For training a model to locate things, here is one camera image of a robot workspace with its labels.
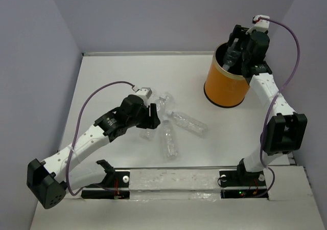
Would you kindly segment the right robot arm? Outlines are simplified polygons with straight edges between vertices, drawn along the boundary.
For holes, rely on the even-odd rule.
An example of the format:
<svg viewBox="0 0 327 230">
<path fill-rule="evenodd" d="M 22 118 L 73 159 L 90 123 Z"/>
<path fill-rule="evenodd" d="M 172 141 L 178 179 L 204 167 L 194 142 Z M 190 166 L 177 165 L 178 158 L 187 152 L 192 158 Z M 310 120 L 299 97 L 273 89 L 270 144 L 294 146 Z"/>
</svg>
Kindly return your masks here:
<svg viewBox="0 0 327 230">
<path fill-rule="evenodd" d="M 236 25 L 228 40 L 228 47 L 237 52 L 236 65 L 247 84 L 267 110 L 259 146 L 242 159 L 225 186 L 236 182 L 248 186 L 258 180 L 265 166 L 277 158 L 298 150 L 301 146 L 308 119 L 297 113 L 285 100 L 275 84 L 272 70 L 265 61 L 270 38 L 266 28 L 249 29 Z"/>
</svg>

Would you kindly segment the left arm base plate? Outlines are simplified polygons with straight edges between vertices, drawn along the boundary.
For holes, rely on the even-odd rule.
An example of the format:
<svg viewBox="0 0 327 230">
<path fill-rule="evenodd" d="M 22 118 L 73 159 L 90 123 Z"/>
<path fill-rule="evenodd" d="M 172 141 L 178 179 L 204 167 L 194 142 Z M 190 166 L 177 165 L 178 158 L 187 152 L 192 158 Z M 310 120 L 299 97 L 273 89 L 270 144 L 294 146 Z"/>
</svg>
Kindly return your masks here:
<svg viewBox="0 0 327 230">
<path fill-rule="evenodd" d="M 115 173 L 106 176 L 101 182 L 90 184 L 82 190 L 83 199 L 129 199 L 130 171 L 116 170 Z"/>
</svg>

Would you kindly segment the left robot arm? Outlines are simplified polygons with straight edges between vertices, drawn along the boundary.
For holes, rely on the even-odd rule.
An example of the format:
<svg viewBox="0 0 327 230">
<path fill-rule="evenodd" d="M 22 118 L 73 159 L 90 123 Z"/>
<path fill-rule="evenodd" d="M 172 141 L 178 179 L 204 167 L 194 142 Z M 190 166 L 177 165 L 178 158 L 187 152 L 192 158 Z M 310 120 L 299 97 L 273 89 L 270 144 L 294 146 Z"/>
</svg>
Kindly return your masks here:
<svg viewBox="0 0 327 230">
<path fill-rule="evenodd" d="M 155 103 L 129 95 L 121 105 L 95 120 L 79 138 L 56 154 L 27 166 L 27 186 L 44 209 L 51 209 L 73 191 L 69 173 L 98 149 L 124 135 L 129 128 L 156 129 L 160 125 Z"/>
</svg>

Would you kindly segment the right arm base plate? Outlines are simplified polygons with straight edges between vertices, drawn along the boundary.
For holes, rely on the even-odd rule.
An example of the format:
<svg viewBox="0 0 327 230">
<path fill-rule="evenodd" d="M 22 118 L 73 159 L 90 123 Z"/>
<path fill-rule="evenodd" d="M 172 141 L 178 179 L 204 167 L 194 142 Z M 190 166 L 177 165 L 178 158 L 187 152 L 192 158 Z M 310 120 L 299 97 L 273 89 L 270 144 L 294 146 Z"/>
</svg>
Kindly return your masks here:
<svg viewBox="0 0 327 230">
<path fill-rule="evenodd" d="M 222 170 L 219 171 L 217 184 L 221 188 L 222 199 L 268 199 L 263 171 L 241 174 L 237 170 Z"/>
</svg>

